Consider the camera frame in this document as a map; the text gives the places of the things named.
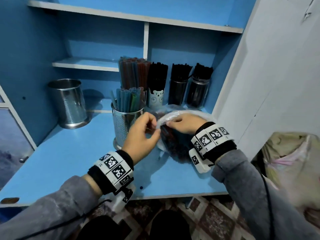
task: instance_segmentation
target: right hand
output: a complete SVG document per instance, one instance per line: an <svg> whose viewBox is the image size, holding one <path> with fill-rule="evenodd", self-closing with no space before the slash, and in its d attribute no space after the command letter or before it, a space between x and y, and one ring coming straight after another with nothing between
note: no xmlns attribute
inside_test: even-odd
<svg viewBox="0 0 320 240"><path fill-rule="evenodd" d="M174 119L167 121L166 125L184 134L194 135L196 131L207 121L191 113L183 113Z"/></svg>

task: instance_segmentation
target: left hand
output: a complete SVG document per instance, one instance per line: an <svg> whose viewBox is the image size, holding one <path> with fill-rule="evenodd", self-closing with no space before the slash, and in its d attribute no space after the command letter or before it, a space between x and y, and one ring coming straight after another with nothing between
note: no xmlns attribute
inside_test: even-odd
<svg viewBox="0 0 320 240"><path fill-rule="evenodd" d="M156 117L148 112L141 115L131 126L122 150L129 154L134 165L146 157L160 139L161 130L155 130L156 126ZM146 138L147 129L154 132L150 139Z"/></svg>

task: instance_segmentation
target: bundle of straws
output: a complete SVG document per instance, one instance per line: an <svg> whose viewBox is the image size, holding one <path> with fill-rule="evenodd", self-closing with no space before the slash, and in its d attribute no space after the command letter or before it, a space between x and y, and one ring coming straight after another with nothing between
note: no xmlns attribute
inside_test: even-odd
<svg viewBox="0 0 320 240"><path fill-rule="evenodd" d="M168 66L158 62L155 64L154 62L150 65L149 73L148 73L148 88L151 92L162 91L166 86L166 79L168 73Z"/></svg>
<svg viewBox="0 0 320 240"><path fill-rule="evenodd" d="M143 58L120 57L118 61L121 87L124 89L143 87L147 89L147 77L151 62Z"/></svg>
<svg viewBox="0 0 320 240"><path fill-rule="evenodd" d="M196 64L192 76L198 80L209 80L214 69L204 65Z"/></svg>
<svg viewBox="0 0 320 240"><path fill-rule="evenodd" d="M189 78L189 73L192 69L190 65L172 64L171 80L176 82L186 82Z"/></svg>
<svg viewBox="0 0 320 240"><path fill-rule="evenodd" d="M144 107L145 95L143 94L143 87L128 89L117 89L117 101L113 94L110 92L112 104L115 110L122 113L133 113L139 111Z"/></svg>

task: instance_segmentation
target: stainless steel cup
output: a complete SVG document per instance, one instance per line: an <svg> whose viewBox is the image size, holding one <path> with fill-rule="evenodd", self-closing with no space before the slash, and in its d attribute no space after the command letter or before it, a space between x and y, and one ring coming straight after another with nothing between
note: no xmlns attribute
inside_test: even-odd
<svg viewBox="0 0 320 240"><path fill-rule="evenodd" d="M122 113L117 111L113 104L111 103L113 125L115 132L115 139L113 141L113 146L116 150L120 150L127 138L130 127L138 119L140 115L144 112L144 107L137 112L133 113Z"/></svg>
<svg viewBox="0 0 320 240"><path fill-rule="evenodd" d="M60 79L48 83L58 111L58 123L62 128L80 128L91 120L86 112L85 100L80 85L81 82L74 79Z"/></svg>

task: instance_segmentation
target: clear plastic bag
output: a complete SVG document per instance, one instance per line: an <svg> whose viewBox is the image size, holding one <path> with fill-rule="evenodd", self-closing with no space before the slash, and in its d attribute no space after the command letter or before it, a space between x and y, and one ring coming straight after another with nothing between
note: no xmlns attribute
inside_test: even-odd
<svg viewBox="0 0 320 240"><path fill-rule="evenodd" d="M170 154L174 159L180 161L190 160L189 150L192 148L192 135L182 134L175 129L166 126L166 122L178 117L181 114L190 113L204 118L207 121L215 122L214 118L209 113L204 113L199 110L185 109L178 105L165 105L159 107L153 114L157 118L157 129L161 129L161 139L158 141L158 148Z"/></svg>

